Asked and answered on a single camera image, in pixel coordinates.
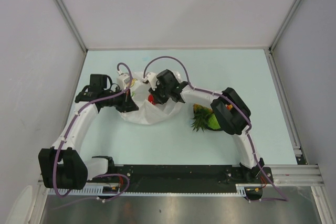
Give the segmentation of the fake green lime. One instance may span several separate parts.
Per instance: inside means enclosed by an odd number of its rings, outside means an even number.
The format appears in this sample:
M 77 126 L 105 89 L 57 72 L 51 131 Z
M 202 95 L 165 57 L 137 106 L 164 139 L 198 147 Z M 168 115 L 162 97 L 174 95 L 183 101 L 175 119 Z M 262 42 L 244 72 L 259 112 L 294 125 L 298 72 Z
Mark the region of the fake green lime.
M 215 114 L 211 114 L 207 121 L 207 127 L 213 131 L 221 131 L 222 128 L 219 125 Z

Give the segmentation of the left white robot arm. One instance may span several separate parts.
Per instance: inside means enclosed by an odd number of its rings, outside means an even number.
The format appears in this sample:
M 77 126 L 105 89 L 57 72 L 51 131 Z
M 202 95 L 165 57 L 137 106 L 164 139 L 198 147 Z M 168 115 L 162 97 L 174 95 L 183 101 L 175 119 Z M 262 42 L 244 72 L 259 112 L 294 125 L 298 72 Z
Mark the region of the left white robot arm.
M 106 74 L 91 74 L 90 82 L 75 98 L 75 111 L 70 122 L 52 147 L 38 154 L 45 187 L 80 190 L 86 182 L 100 177 L 105 182 L 115 178 L 116 168 L 112 157 L 93 156 L 87 161 L 80 150 L 90 125 L 105 107 L 114 107 L 120 113 L 137 111 L 132 100 L 132 76 L 122 73 L 116 82 Z

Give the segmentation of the fake orange pineapple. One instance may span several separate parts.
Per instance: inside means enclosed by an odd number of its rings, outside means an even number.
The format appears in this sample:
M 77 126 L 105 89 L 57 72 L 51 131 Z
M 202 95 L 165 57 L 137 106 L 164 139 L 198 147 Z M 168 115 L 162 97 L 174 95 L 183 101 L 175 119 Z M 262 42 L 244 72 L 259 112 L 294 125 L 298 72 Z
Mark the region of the fake orange pineapple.
M 193 128 L 193 131 L 199 131 L 199 130 L 209 130 L 208 121 L 211 118 L 213 114 L 213 111 L 207 107 L 201 106 L 199 104 L 193 105 L 193 115 L 192 118 L 193 123 L 191 124 L 191 127 Z

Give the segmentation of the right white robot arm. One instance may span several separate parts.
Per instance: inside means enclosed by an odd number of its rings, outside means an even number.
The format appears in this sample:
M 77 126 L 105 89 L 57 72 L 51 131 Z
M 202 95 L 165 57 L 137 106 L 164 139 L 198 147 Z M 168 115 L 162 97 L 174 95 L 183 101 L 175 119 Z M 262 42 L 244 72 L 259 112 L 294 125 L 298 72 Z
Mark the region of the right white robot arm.
M 175 73 L 164 70 L 158 74 L 148 73 L 145 82 L 150 84 L 149 92 L 155 103 L 165 104 L 168 99 L 178 103 L 198 104 L 212 110 L 220 129 L 231 135 L 240 155 L 243 179 L 254 183 L 261 177 L 264 161 L 256 150 L 251 130 L 250 109 L 232 88 L 221 93 L 192 86 L 180 81 Z

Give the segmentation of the white printed plastic bag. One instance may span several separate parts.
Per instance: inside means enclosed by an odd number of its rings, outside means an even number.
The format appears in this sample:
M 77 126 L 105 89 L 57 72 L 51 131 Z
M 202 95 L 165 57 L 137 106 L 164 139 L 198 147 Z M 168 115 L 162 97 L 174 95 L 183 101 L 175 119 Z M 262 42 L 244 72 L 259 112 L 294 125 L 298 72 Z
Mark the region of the white printed plastic bag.
M 149 84 L 143 82 L 143 73 L 132 72 L 132 82 L 130 84 L 131 97 L 139 107 L 138 111 L 119 113 L 119 115 L 127 122 L 152 125 L 168 120 L 177 115 L 182 103 L 176 103 L 172 99 L 168 99 L 165 104 L 152 104 L 148 101 Z

